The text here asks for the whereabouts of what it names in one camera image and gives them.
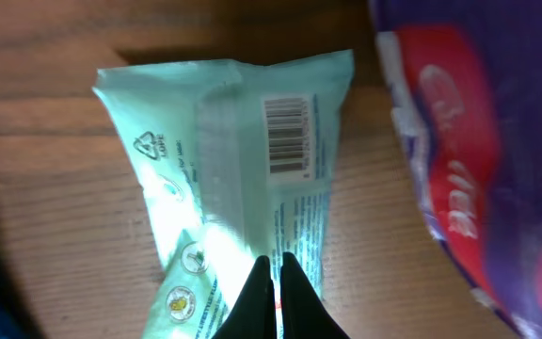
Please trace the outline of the mint green tissue pack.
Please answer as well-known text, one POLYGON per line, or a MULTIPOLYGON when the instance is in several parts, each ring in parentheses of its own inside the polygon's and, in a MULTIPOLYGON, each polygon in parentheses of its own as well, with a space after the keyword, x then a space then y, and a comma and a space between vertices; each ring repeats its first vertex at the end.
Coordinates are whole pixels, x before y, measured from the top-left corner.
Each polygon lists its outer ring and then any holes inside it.
POLYGON ((273 315, 291 253, 316 295, 349 50, 270 66, 232 59, 101 69, 94 93, 142 188, 165 278, 147 338, 211 338, 257 258, 273 315))

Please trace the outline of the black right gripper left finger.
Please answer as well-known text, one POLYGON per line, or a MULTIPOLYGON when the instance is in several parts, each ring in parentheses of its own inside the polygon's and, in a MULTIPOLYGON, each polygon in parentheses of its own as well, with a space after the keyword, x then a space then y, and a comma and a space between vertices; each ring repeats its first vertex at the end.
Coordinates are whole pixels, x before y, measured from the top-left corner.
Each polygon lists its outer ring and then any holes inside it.
POLYGON ((213 339, 276 339, 274 284, 267 256, 256 259, 228 318, 213 339))

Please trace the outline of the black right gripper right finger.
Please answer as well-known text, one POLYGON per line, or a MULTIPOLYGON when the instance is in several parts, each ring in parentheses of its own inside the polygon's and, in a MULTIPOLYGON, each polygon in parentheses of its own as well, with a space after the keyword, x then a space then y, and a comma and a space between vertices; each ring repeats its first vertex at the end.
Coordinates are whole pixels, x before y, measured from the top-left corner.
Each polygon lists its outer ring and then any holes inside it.
POLYGON ((349 339, 291 252, 282 254, 280 299, 284 339, 349 339))

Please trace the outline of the purple pink tissue pack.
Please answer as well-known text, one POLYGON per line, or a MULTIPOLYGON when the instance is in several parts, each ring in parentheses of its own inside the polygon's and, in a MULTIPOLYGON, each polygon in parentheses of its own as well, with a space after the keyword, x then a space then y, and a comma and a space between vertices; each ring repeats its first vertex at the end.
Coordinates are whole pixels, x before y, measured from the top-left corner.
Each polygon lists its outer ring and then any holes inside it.
POLYGON ((370 5, 430 234, 476 299, 542 338, 542 0, 370 5))

